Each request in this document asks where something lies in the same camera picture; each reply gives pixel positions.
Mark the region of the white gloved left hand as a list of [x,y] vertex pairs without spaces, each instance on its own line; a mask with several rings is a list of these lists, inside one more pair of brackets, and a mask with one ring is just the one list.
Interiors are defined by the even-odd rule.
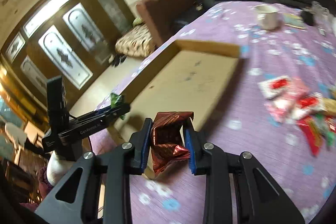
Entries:
[[47,180],[55,186],[60,179],[70,170],[74,161],[68,161],[64,157],[58,155],[56,151],[53,151],[50,160],[47,165]]

